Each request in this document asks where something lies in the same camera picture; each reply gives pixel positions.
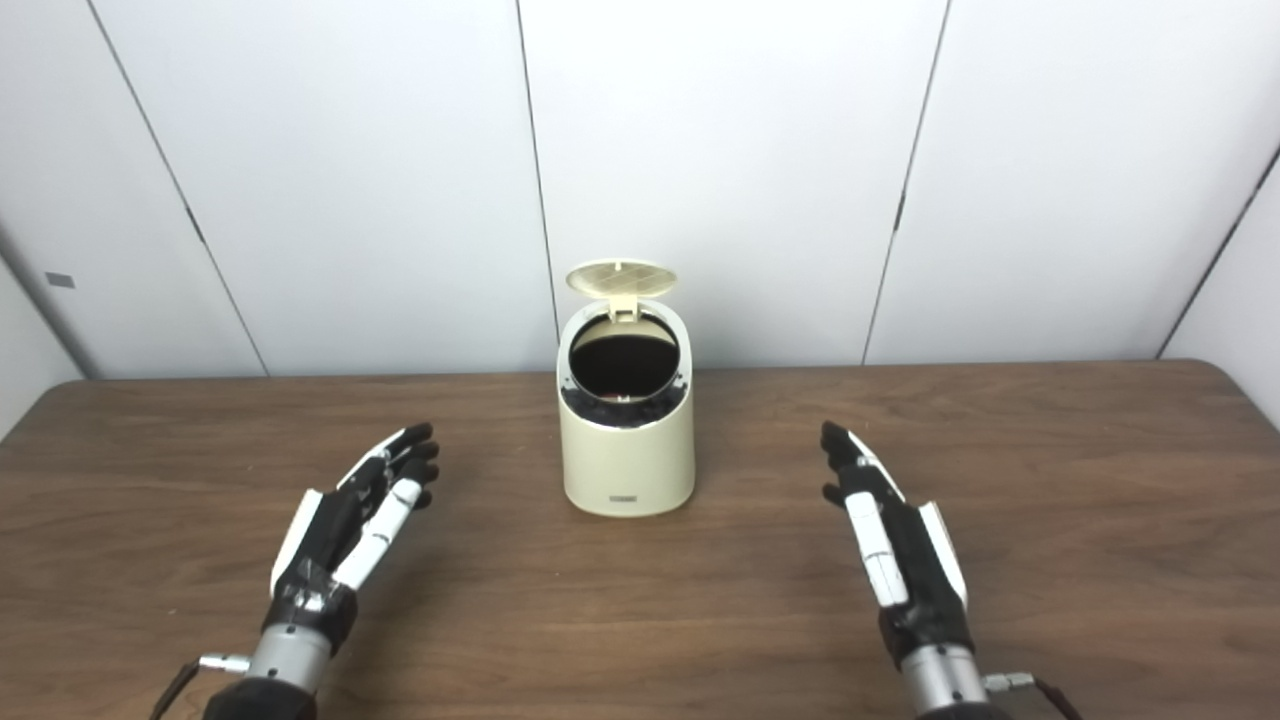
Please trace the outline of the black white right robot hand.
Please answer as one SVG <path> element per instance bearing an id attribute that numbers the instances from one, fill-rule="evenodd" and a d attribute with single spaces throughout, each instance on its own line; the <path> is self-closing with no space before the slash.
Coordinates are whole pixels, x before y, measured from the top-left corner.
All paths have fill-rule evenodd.
<path id="1" fill-rule="evenodd" d="M 934 502 L 911 503 L 881 459 L 850 429 L 820 427 L 836 479 L 823 497 L 847 514 L 896 666 L 927 646 L 977 651 L 957 555 Z"/>

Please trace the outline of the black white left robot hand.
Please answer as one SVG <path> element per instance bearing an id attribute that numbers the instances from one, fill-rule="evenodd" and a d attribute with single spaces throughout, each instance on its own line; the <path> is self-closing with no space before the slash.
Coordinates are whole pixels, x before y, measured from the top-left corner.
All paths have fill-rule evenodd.
<path id="1" fill-rule="evenodd" d="M 430 505 L 439 452 L 431 424 L 406 427 L 372 446 L 333 489 L 303 493 L 273 564 L 264 630 L 316 632 L 338 653 L 358 616 L 358 589 L 408 518 Z"/>

